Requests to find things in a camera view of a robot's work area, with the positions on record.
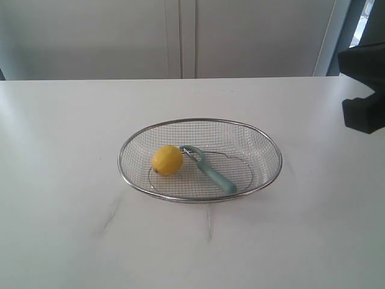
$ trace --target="peeler handle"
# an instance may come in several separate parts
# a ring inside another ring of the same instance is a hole
[[[236,193],[236,185],[225,178],[223,175],[214,170],[211,166],[206,164],[204,161],[200,161],[197,163],[198,169],[202,171],[209,179],[215,183],[219,188],[224,191],[225,194],[235,194]]]

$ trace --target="basket rim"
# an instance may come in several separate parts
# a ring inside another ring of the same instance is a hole
[[[233,125],[239,125],[239,126],[243,126],[243,127],[246,127],[246,128],[250,128],[250,129],[252,129],[254,131],[257,131],[258,133],[260,133],[264,137],[266,137],[273,144],[274,150],[276,151],[277,156],[279,158],[278,169],[276,170],[275,174],[273,175],[272,178],[270,178],[270,180],[268,182],[266,182],[266,183],[264,183],[262,185],[259,185],[258,187],[254,187],[251,190],[245,191],[243,193],[236,193],[236,194],[231,194],[229,196],[221,196],[221,197],[203,197],[203,198],[200,198],[200,199],[190,198],[190,197],[173,197],[173,196],[167,196],[167,195],[164,195],[164,194],[155,193],[153,191],[148,191],[148,190],[145,190],[145,189],[135,185],[125,175],[125,173],[123,172],[123,169],[122,169],[122,156],[123,156],[123,151],[126,149],[126,146],[136,136],[144,133],[145,131],[148,131],[148,130],[153,129],[153,128],[157,128],[159,126],[171,125],[171,124],[174,124],[174,123],[182,123],[182,122],[221,122],[221,123],[230,123],[230,124],[233,124]],[[120,175],[134,189],[136,189],[138,191],[141,191],[142,193],[148,194],[148,195],[150,195],[152,197],[156,197],[158,199],[163,199],[163,200],[168,200],[168,201],[171,201],[171,202],[178,202],[178,203],[188,203],[188,204],[209,204],[209,203],[215,203],[215,202],[224,202],[226,200],[236,199],[236,198],[239,198],[239,197],[247,196],[247,195],[252,194],[252,193],[254,193],[256,191],[259,191],[259,190],[267,187],[268,185],[270,185],[272,182],[274,182],[278,178],[278,176],[279,176],[279,174],[280,174],[280,172],[282,170],[282,162],[283,162],[281,150],[279,149],[279,147],[277,146],[275,141],[268,134],[266,134],[265,132],[261,131],[259,128],[256,128],[255,126],[248,125],[246,123],[236,122],[234,120],[201,118],[201,117],[199,117],[199,118],[186,118],[186,119],[168,120],[166,122],[159,122],[159,123],[156,123],[154,125],[147,126],[147,127],[143,128],[143,129],[137,131],[136,133],[131,135],[123,143],[123,146],[120,149],[120,153],[119,153],[117,161],[118,161],[118,169],[119,169]]]

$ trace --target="scratch mark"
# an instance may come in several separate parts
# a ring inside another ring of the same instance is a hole
[[[212,227],[211,227],[211,204],[207,206],[207,243],[212,240]]]
[[[103,234],[105,234],[108,231],[108,228],[112,224],[112,221],[114,220],[114,217],[116,215],[116,212],[119,209],[119,206],[120,206],[122,200],[123,200],[123,193],[120,193],[120,195],[117,196],[115,198],[114,202],[110,205],[112,207],[111,208],[111,212],[108,215],[108,218],[107,218],[106,222],[104,223],[102,229],[98,233],[98,235],[103,235]]]

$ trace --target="stainless steel basket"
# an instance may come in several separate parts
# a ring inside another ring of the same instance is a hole
[[[187,156],[175,175],[159,176],[151,168],[151,159],[165,145],[199,148],[213,169],[236,184],[237,192],[224,194]],[[179,119],[136,132],[124,143],[118,165],[123,179],[143,193],[173,202],[205,204],[266,187],[278,177],[282,155],[273,140],[253,126],[222,119]]]

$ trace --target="black object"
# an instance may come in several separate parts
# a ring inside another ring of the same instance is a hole
[[[375,91],[367,98],[342,102],[345,125],[367,134],[385,127],[385,42],[338,53],[340,71]]]

